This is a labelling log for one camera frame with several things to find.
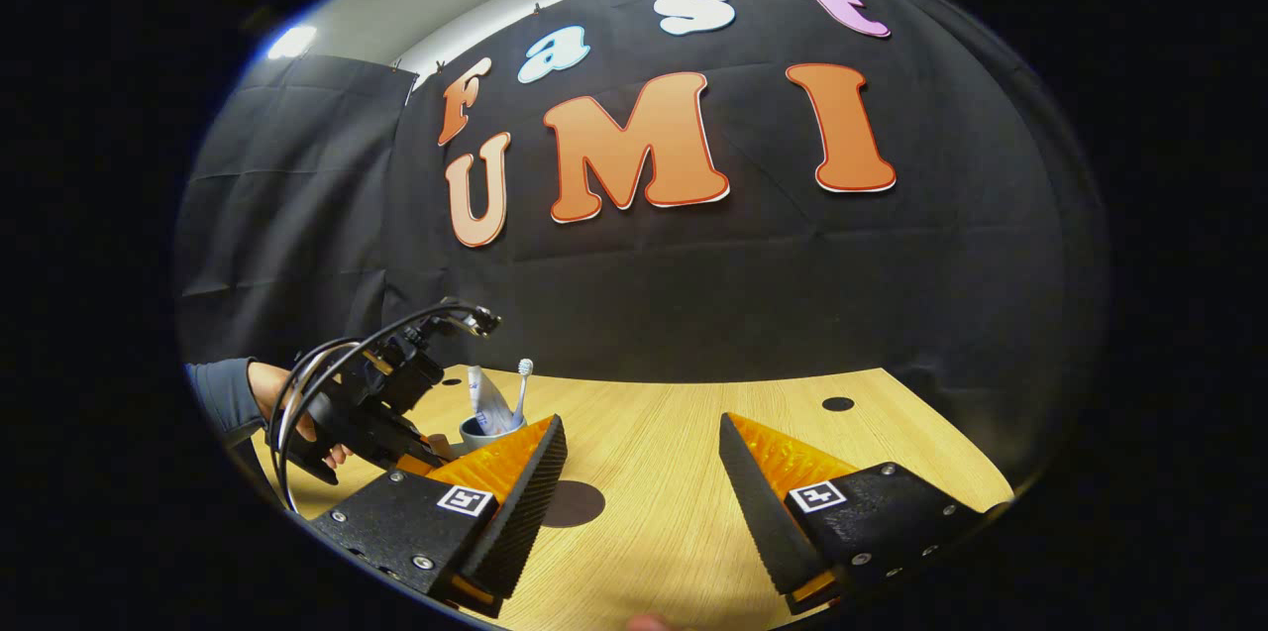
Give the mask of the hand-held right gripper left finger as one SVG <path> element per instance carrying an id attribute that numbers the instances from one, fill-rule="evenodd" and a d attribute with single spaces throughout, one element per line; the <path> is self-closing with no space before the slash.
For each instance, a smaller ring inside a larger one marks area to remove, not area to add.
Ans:
<path id="1" fill-rule="evenodd" d="M 549 416 L 422 473 L 392 469 L 311 526 L 359 563 L 429 598 L 495 617 L 552 506 L 568 454 Z"/>

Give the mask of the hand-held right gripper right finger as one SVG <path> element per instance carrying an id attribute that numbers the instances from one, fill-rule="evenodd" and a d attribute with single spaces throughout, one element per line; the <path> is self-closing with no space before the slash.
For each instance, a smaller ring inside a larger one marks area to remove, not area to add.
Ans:
<path id="1" fill-rule="evenodd" d="M 898 462 L 856 468 L 725 413 L 719 456 L 775 590 L 792 613 L 883 594 L 978 533 L 978 511 Z"/>

